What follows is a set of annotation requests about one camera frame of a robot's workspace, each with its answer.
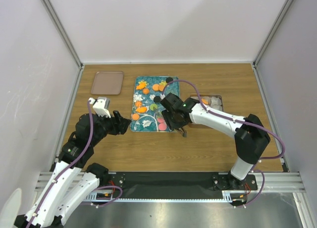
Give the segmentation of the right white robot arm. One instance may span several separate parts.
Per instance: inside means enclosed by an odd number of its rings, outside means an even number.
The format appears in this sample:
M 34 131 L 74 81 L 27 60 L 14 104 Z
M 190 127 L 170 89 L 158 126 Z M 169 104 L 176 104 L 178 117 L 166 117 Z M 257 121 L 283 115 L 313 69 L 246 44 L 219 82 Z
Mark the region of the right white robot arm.
M 169 129 L 182 132 L 184 137 L 184 127 L 195 124 L 215 129 L 234 139 L 237 159 L 228 172 L 228 186 L 240 189 L 245 185 L 246 176 L 270 143 L 270 137 L 256 115 L 235 116 L 191 97 L 182 101 L 172 93 L 162 96 L 160 104 L 164 107 L 161 114 Z

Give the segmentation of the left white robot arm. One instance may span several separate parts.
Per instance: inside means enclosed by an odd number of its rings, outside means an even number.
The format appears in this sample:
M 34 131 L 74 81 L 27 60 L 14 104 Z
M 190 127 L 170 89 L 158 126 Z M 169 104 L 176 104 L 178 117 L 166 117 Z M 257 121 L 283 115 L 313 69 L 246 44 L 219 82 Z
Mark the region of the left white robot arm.
M 14 225 L 18 228 L 62 228 L 91 192 L 108 189 L 109 197 L 116 190 L 122 194 L 122 189 L 112 182 L 108 169 L 98 163 L 89 165 L 78 184 L 73 189 L 69 187 L 94 154 L 94 147 L 107 135 L 125 134 L 130 124 L 131 120 L 118 111 L 109 117 L 93 113 L 80 116 L 42 194 L 31 210 L 15 218 Z

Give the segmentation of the orange sandwich cookie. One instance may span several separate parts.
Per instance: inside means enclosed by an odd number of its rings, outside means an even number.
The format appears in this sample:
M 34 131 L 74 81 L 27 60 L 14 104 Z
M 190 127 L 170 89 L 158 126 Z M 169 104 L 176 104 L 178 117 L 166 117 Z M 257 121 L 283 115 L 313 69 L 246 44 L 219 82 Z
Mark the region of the orange sandwich cookie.
M 204 99 L 204 98 L 201 98 L 201 101 L 202 101 L 202 103 L 205 104 L 205 105 L 209 105 L 209 104 L 210 104 L 209 101 L 206 100 L 206 99 Z

